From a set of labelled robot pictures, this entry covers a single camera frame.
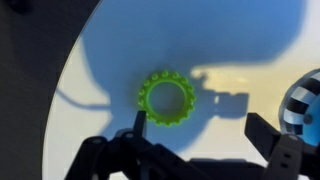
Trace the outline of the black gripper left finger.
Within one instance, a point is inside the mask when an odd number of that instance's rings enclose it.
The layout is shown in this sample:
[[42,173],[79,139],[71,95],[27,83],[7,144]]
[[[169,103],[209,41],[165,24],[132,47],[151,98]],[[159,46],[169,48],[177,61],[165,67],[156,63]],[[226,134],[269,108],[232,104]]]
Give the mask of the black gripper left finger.
[[134,126],[119,130],[112,140],[103,136],[85,139],[65,180],[109,180],[116,172],[129,180],[211,180],[163,145],[151,144],[145,131],[146,112],[138,111]]

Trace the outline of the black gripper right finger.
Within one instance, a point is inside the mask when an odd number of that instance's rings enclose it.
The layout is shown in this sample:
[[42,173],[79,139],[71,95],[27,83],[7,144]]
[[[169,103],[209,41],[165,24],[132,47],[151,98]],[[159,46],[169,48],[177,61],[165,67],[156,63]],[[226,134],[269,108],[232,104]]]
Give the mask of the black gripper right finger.
[[257,113],[248,113],[245,136],[268,162],[261,180],[298,180],[300,175],[320,180],[318,146],[293,134],[281,134]]

